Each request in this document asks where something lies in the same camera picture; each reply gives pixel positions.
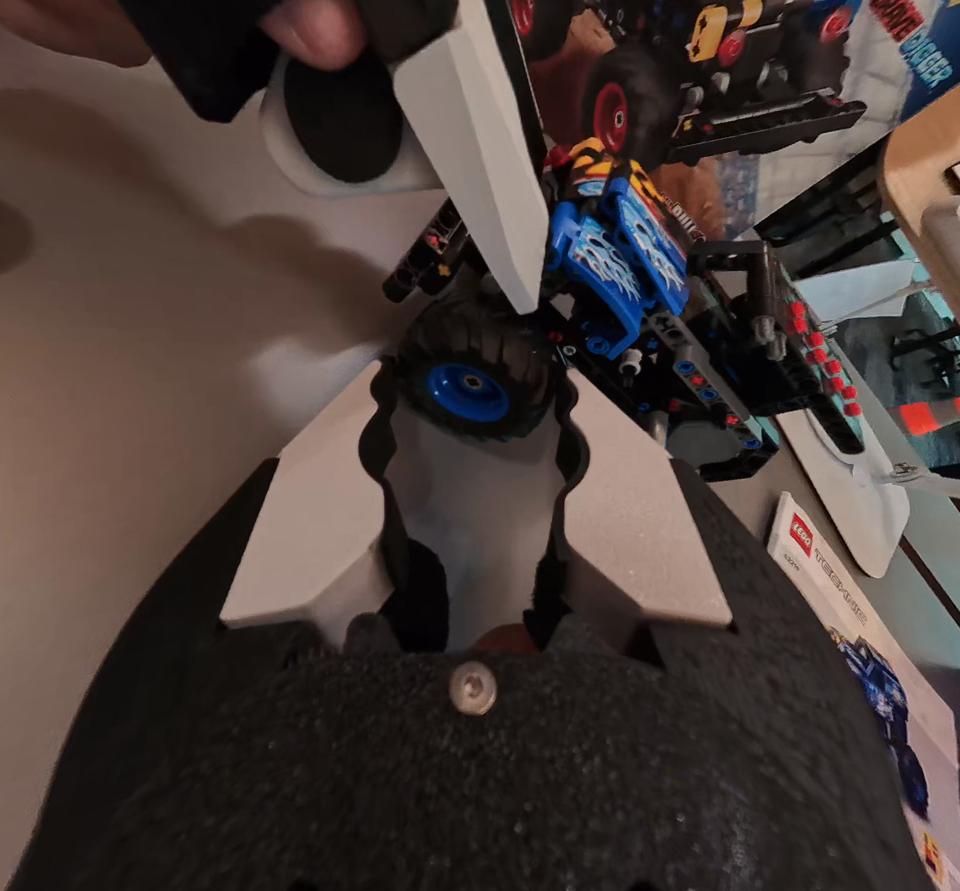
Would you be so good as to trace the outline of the wooden board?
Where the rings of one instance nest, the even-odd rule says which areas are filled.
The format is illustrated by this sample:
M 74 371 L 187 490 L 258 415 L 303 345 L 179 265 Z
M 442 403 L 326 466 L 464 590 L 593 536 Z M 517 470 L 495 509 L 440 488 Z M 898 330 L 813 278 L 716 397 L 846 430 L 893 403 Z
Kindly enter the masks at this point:
M 954 87 L 891 132 L 880 180 L 888 209 L 953 310 L 958 309 L 958 194 L 945 173 L 958 160 Z

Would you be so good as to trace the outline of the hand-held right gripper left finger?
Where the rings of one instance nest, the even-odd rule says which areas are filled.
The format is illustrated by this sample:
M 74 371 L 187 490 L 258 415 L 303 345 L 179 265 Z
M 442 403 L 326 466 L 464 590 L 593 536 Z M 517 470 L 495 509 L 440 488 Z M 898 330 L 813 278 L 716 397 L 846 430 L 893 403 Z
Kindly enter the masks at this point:
M 386 474 L 398 403 L 393 360 L 373 360 L 283 449 L 223 625 L 303 621 L 341 648 L 357 616 L 406 588 L 409 538 Z

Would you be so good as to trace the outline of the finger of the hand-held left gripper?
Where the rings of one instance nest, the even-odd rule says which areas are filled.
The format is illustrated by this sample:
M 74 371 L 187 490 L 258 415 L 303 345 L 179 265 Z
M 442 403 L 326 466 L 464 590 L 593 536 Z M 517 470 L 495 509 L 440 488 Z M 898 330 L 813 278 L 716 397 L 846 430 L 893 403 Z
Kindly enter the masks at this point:
M 546 199 L 522 124 L 507 45 L 486 0 L 458 0 L 453 25 L 392 71 L 404 116 L 513 309 L 536 310 Z

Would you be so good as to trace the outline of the blue rim toy wheel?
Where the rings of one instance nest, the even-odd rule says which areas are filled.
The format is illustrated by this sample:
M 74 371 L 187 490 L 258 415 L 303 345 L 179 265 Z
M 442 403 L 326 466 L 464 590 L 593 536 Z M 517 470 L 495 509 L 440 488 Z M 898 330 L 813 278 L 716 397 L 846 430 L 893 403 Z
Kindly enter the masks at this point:
M 404 333 L 398 388 L 419 416 L 481 441 L 529 435 L 558 381 L 556 348 L 535 318 L 504 297 L 451 295 L 429 304 Z

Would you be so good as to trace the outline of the toy set box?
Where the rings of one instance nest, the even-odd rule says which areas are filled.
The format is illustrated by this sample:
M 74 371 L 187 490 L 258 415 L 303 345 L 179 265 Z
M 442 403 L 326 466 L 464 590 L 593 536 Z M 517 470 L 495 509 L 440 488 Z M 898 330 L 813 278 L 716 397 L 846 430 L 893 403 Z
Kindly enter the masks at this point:
M 958 0 L 506 0 L 547 140 L 738 238 L 958 84 Z

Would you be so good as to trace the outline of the toy brick truck model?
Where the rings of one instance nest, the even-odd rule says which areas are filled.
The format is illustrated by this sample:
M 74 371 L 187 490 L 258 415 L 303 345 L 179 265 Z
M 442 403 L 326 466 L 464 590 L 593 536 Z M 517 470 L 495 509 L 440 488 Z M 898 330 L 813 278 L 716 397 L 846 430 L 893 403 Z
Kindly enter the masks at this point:
M 774 418 L 799 410 L 841 452 L 863 452 L 857 389 L 769 244 L 707 240 L 642 165 L 595 137 L 552 150 L 543 172 L 532 313 L 498 289 L 450 200 L 386 279 L 387 298 L 504 298 L 548 334 L 557 386 L 581 372 L 708 482 L 755 475 L 779 450 Z

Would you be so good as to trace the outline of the instruction booklet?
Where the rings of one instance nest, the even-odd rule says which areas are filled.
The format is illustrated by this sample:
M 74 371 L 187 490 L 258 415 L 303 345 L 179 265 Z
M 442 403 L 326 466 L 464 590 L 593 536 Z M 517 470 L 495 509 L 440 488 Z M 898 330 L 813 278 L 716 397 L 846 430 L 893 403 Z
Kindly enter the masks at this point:
M 778 497 L 767 549 L 858 681 L 933 887 L 958 889 L 958 737 L 953 711 L 907 657 L 853 574 L 788 491 Z

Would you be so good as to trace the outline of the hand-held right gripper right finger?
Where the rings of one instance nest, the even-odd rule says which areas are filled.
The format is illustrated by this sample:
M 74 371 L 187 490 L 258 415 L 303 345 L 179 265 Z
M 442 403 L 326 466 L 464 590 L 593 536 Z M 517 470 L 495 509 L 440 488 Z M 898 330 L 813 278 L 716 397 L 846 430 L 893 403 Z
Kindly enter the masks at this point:
M 525 611 L 536 644 L 570 615 L 625 654 L 656 625 L 730 630 L 671 455 L 579 370 L 558 381 L 554 416 L 560 487 Z

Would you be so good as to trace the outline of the white stand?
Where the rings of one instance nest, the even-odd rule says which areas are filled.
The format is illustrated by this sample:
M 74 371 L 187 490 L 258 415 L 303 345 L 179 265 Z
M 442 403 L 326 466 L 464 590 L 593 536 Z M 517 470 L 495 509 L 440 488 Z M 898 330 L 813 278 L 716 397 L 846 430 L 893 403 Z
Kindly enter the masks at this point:
M 775 418 L 813 485 L 847 551 L 864 575 L 888 571 L 910 515 L 906 489 L 883 483 L 894 467 L 864 418 L 857 424 L 863 451 L 841 451 L 810 410 Z

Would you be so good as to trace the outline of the orange traffic cone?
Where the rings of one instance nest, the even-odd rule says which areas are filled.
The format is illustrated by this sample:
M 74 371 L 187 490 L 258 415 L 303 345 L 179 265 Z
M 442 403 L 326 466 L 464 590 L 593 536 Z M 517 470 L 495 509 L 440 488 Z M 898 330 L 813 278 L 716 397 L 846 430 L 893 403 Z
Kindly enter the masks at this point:
M 959 397 L 898 405 L 892 415 L 907 435 L 922 437 L 959 423 Z

